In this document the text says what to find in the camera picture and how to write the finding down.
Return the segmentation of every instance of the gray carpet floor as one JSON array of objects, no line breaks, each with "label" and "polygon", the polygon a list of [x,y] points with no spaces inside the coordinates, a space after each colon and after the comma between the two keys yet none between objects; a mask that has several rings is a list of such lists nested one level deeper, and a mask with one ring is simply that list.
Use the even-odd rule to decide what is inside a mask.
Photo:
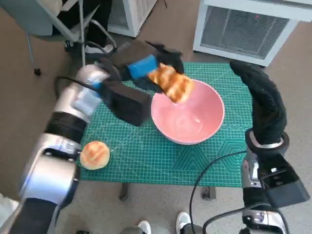
[{"label": "gray carpet floor", "polygon": [[[225,58],[192,50],[199,0],[158,1],[143,25],[139,39],[159,41],[183,52],[184,61],[227,62]],[[16,198],[20,175],[36,139],[43,131],[55,105],[52,90],[57,74],[74,73],[73,59],[59,42],[33,39],[35,59],[43,74],[33,75],[24,32],[0,9],[0,192]],[[115,36],[119,43],[130,38]],[[266,69],[277,84],[288,111],[287,132],[291,145],[287,159],[312,194],[312,26],[299,23],[271,65]],[[86,229],[94,234],[118,234],[127,226],[147,219],[155,234],[175,233],[179,211],[188,209],[191,187],[133,184],[130,198],[121,203],[119,183],[81,182],[74,202],[65,208],[57,233],[73,234]],[[195,194],[194,220],[207,218],[242,206],[240,189],[217,188],[217,200],[207,202]],[[292,233],[311,233],[312,204],[283,209]],[[243,227],[241,216],[211,225],[211,233],[234,234]]]}]

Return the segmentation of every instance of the green cutting mat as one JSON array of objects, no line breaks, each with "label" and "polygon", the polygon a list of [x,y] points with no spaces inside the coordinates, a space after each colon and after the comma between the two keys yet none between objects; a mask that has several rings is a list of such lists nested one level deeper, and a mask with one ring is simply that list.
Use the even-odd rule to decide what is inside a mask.
[{"label": "green cutting mat", "polygon": [[[167,140],[149,120],[134,127],[114,117],[101,104],[83,137],[105,142],[109,164],[100,170],[82,168],[82,179],[133,183],[193,185],[200,172],[217,157],[246,149],[245,131],[251,127],[251,96],[241,79],[225,63],[184,63],[185,73],[213,86],[222,96],[225,119],[220,130],[205,142],[183,146]],[[201,180],[203,186],[240,187],[244,155],[224,159]]]}]

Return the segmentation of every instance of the bread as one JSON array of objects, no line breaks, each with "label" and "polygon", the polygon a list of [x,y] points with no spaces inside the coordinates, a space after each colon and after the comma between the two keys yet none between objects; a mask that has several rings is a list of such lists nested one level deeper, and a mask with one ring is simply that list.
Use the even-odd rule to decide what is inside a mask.
[{"label": "bread", "polygon": [[186,101],[194,88],[193,81],[189,77],[162,63],[158,69],[148,74],[148,78],[158,84],[173,102]]},{"label": "bread", "polygon": [[92,141],[84,146],[80,154],[80,163],[88,170],[97,170],[107,165],[109,157],[109,148],[105,143]]}]

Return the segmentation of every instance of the pink bowl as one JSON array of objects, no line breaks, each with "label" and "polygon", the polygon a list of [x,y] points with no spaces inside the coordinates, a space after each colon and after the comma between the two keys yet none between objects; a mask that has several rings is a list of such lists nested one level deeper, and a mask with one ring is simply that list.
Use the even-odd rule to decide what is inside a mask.
[{"label": "pink bowl", "polygon": [[164,94],[155,94],[152,119],[169,140],[193,145],[207,140],[220,128],[224,119],[224,104],[210,85],[194,81],[194,90],[186,102],[173,103]]}]

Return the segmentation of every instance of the white air purifier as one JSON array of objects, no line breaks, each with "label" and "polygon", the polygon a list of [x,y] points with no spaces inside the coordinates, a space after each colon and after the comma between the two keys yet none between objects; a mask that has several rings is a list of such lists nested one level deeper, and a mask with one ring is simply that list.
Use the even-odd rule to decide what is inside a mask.
[{"label": "white air purifier", "polygon": [[108,31],[136,37],[157,0],[113,0]]},{"label": "white air purifier", "polygon": [[308,5],[283,0],[201,0],[193,50],[268,66]]}]

